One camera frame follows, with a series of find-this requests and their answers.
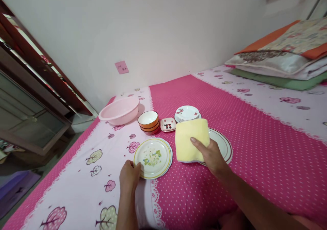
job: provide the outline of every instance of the bowl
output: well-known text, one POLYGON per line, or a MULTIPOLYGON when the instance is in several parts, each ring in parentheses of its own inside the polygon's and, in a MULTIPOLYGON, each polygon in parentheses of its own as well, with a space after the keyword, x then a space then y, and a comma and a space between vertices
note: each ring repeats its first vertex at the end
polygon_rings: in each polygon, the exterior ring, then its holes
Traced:
POLYGON ((147 111, 142 113, 137 119, 140 127, 144 129, 153 128, 159 121, 159 115, 155 111, 147 111))
POLYGON ((159 130, 160 130, 160 127, 158 126, 158 128, 155 129, 154 131, 150 131, 150 132, 143 131, 143 132, 144 132, 145 134, 147 134, 147 135, 154 135, 154 134, 157 133, 159 130))
POLYGON ((141 127, 141 130, 145 131, 145 132, 151 132, 151 131, 156 130, 159 127, 159 125, 160 125, 160 122, 158 121, 158 123, 154 127, 148 128, 148 129, 144 129, 144 128, 141 127))
POLYGON ((112 125, 124 125, 137 116, 139 103, 140 100, 136 97, 114 101, 101 110, 99 119, 108 121, 112 125))
POLYGON ((173 131, 176 129, 176 121, 174 118, 164 118, 160 120, 160 128, 164 132, 173 131))

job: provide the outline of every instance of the purple object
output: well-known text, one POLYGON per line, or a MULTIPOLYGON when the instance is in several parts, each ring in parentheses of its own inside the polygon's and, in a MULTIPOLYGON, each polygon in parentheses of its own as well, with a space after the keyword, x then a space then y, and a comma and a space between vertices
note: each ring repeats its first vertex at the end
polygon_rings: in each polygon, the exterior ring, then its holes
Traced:
POLYGON ((0 186, 0 219, 10 211, 40 177, 40 175, 29 170, 18 171, 0 186))

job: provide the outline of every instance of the orange blanket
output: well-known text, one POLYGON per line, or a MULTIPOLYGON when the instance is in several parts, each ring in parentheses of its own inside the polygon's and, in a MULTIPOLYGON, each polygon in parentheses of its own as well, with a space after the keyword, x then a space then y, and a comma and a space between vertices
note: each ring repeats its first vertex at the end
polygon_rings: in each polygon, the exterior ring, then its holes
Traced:
POLYGON ((272 50, 287 51, 312 60, 327 55, 327 17, 310 21, 297 20, 236 54, 272 50))

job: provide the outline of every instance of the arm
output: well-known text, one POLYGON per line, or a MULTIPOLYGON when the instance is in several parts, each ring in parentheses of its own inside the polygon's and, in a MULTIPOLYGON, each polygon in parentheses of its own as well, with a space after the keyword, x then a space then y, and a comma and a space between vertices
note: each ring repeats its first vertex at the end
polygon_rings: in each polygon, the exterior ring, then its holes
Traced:
POLYGON ((133 167, 127 160, 120 172, 120 199, 117 218, 117 230, 138 230, 135 211, 135 190, 140 179, 141 163, 133 167))
POLYGON ((231 194, 255 229, 308 230, 234 174, 223 159, 214 140, 210 140, 210 145, 207 148, 193 137, 191 142, 203 154, 204 161, 211 173, 231 194))

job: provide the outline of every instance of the green blanket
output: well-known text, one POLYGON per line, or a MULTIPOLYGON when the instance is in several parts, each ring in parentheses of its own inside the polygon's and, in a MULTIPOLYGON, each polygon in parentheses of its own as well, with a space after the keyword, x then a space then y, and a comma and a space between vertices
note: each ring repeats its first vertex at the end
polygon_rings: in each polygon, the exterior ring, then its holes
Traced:
POLYGON ((320 84, 323 80, 327 79, 327 71, 309 80, 294 80, 267 75, 259 75, 237 68, 234 68, 230 73, 247 79, 252 79, 287 89, 294 89, 297 91, 308 91, 316 85, 320 84))

